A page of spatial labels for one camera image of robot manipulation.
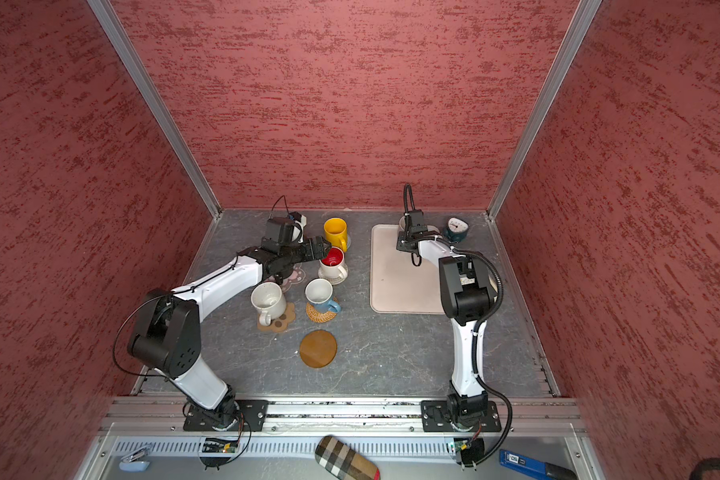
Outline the multicolour woven round coaster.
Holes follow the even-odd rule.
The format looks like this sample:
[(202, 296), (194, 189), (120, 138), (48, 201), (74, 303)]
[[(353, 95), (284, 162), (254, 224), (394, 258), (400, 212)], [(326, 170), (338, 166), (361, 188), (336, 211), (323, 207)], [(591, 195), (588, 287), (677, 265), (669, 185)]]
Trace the multicolour woven round coaster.
[(339, 285), (348, 278), (348, 268), (344, 263), (335, 266), (321, 264), (318, 276), (329, 281), (332, 285)]

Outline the pink flower coaster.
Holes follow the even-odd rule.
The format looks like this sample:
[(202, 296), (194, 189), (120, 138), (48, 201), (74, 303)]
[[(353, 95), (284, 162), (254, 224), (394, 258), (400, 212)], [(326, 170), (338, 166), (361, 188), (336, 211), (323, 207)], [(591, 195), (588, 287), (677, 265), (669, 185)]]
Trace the pink flower coaster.
[(306, 273), (304, 272), (302, 268), (301, 263), (297, 263), (291, 272), (291, 274), (288, 277), (283, 278), (283, 282), (281, 284), (281, 290), (283, 292), (289, 291), (292, 287), (301, 284), (306, 279)]

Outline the white blue mug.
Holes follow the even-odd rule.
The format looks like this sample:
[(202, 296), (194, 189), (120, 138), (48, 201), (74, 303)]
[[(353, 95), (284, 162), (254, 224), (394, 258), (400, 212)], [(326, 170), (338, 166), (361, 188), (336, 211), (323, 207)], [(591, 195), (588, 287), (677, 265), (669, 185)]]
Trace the white blue mug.
[(334, 299), (333, 285), (326, 279), (312, 280), (305, 289), (308, 303), (320, 314), (340, 313), (339, 303)]

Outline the cork paw print coaster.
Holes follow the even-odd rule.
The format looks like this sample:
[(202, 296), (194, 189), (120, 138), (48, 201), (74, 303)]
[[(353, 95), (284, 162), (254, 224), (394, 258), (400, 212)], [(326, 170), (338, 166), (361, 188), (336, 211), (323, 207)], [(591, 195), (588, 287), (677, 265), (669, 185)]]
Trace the cork paw print coaster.
[(288, 302), (286, 304), (286, 309), (284, 313), (280, 317), (273, 319), (268, 326), (264, 326), (260, 323), (257, 323), (256, 326), (258, 330), (262, 332), (282, 333), (285, 332), (295, 320), (295, 304), (292, 302)]

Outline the red interior mug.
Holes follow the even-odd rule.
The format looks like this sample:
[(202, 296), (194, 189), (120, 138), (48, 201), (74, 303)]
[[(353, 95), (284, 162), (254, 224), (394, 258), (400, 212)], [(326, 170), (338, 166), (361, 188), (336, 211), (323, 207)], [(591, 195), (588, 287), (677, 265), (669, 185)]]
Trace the red interior mug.
[(340, 263), (344, 263), (346, 265), (345, 254), (341, 249), (332, 247), (327, 257), (320, 262), (320, 265), (324, 264), (328, 266), (335, 266)]

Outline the yellow mug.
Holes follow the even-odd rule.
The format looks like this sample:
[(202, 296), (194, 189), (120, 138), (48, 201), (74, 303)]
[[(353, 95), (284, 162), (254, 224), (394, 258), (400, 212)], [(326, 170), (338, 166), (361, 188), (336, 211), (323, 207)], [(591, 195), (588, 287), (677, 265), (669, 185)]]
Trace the yellow mug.
[(350, 246), (348, 224), (342, 218), (331, 218), (324, 224), (325, 238), (336, 248), (347, 252)]

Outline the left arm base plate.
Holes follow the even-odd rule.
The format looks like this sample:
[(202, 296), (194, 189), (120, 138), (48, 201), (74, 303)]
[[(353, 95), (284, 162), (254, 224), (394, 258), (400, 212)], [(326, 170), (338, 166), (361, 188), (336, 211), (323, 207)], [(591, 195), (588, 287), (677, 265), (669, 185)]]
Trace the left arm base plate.
[(183, 430), (187, 432), (235, 432), (247, 428), (261, 432), (267, 418), (267, 400), (238, 399), (229, 403), (230, 412), (205, 410), (192, 402), (185, 404)]

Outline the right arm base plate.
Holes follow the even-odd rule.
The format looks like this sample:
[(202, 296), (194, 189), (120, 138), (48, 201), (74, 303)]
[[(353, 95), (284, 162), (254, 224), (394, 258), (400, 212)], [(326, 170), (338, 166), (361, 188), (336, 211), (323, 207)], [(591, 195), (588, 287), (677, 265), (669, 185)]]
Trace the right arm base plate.
[(425, 432), (498, 433), (502, 430), (497, 405), (488, 402), (488, 411), (469, 414), (467, 419), (455, 420), (445, 400), (424, 400), (420, 403), (422, 425)]

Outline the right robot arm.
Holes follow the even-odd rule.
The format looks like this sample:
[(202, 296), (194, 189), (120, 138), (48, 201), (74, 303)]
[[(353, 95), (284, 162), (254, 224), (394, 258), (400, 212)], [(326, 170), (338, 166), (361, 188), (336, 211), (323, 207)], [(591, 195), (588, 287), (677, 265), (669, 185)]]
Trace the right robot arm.
[(441, 305), (454, 332), (449, 419), (469, 430), (491, 415), (490, 396), (496, 393), (483, 379), (483, 350), (487, 322), (503, 303), (502, 280), (482, 253), (458, 248), (429, 230), (419, 209), (404, 213), (397, 249), (438, 267)]

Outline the rattan round coaster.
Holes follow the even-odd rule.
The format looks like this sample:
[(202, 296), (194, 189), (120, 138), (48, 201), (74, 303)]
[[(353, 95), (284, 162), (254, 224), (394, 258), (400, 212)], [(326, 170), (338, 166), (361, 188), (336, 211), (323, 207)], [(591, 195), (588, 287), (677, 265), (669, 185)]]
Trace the rattan round coaster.
[(325, 306), (327, 309), (321, 312), (315, 304), (308, 302), (306, 304), (307, 317), (315, 323), (327, 323), (341, 312), (341, 306), (335, 301), (328, 302)]

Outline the brown wooden round coaster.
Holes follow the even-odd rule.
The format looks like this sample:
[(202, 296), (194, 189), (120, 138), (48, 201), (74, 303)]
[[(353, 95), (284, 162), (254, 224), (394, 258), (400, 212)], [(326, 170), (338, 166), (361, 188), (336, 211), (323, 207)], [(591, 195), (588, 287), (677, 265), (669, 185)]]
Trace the brown wooden round coaster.
[(313, 369), (321, 369), (329, 365), (334, 360), (337, 351), (338, 344), (335, 337), (325, 330), (307, 334), (299, 347), (301, 360)]

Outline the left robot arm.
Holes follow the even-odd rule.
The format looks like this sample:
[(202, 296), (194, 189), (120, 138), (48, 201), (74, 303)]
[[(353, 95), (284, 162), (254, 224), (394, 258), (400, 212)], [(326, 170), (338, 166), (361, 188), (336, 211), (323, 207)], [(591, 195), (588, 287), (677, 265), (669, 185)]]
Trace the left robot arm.
[(127, 352), (167, 378), (189, 401), (190, 412), (209, 429), (242, 424), (232, 387), (202, 358), (202, 322), (244, 290), (273, 277), (282, 280), (299, 263), (327, 257), (322, 236), (280, 246), (250, 247), (225, 266), (173, 290), (149, 292), (136, 309)]

